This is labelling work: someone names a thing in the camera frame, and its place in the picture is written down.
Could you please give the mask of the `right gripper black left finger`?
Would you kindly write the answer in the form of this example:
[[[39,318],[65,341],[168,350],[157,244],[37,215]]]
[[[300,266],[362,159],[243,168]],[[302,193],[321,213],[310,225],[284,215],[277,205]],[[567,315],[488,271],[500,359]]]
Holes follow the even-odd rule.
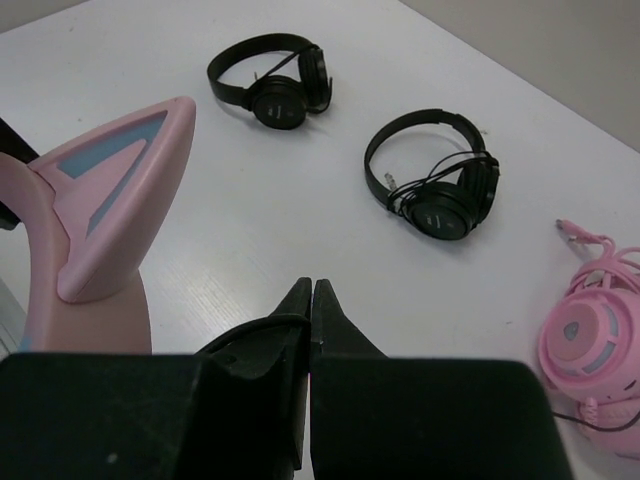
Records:
[[[187,355],[13,354],[5,479],[290,479],[300,468],[312,282]]]

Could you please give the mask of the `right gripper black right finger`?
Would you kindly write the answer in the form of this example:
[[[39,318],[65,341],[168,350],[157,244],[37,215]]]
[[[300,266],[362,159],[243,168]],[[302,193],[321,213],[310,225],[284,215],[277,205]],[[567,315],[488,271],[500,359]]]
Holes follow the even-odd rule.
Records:
[[[533,372],[505,360],[390,357],[331,283],[311,307],[310,453],[318,479],[568,479]]]

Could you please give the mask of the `pink blue cat-ear headphones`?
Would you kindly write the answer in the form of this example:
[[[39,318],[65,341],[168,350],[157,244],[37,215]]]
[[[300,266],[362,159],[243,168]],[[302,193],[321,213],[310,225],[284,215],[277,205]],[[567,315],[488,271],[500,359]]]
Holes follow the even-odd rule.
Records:
[[[1,200],[24,224],[30,290],[20,350],[147,354],[139,272],[171,207],[196,105],[172,98],[24,163],[1,158]]]

